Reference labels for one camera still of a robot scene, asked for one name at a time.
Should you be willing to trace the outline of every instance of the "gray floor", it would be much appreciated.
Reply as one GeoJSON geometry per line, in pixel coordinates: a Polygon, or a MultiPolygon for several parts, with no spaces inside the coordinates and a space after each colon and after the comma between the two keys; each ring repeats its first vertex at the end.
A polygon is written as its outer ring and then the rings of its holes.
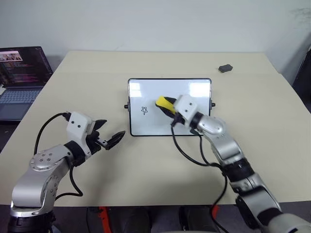
{"type": "MultiPolygon", "coordinates": [[[[110,218],[119,223],[119,229],[113,233],[121,233],[128,216],[135,207],[111,207],[110,218]]],[[[179,206],[151,206],[150,211],[153,227],[152,233],[180,230],[178,210],[179,206]]],[[[311,201],[281,203],[285,213],[295,214],[307,221],[311,221],[311,201]]],[[[55,207],[55,225],[62,233],[87,233],[86,207],[55,207]]],[[[0,233],[5,233],[9,219],[10,207],[0,205],[0,233]]],[[[101,219],[97,213],[88,210],[90,233],[103,233],[101,219]]],[[[217,220],[231,233],[259,232],[249,229],[234,205],[220,205],[217,220]]]]}

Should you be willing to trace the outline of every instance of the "table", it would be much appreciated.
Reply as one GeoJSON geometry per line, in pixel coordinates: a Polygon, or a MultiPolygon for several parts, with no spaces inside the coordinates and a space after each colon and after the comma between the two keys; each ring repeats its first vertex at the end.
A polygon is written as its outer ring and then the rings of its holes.
{"type": "MultiPolygon", "coordinates": [[[[253,169],[280,202],[311,199],[311,117],[298,95],[262,53],[156,53],[71,51],[55,71],[0,155],[0,204],[11,202],[27,170],[42,124],[63,111],[80,111],[108,122],[101,138],[126,130],[112,150],[101,150],[74,170],[82,198],[63,197],[59,206],[211,204],[224,179],[217,169],[186,160],[172,138],[132,137],[127,103],[129,78],[212,79],[212,115],[226,121],[253,169]],[[220,73],[218,66],[233,70],[220,73]]],[[[57,118],[42,134],[39,150],[65,144],[67,122],[57,118]]],[[[193,158],[197,137],[178,137],[193,158]]],[[[204,151],[215,161],[207,140],[204,151]]],[[[58,194],[73,191],[68,176],[58,194]]],[[[229,188],[222,204],[234,203],[229,188]]]]}

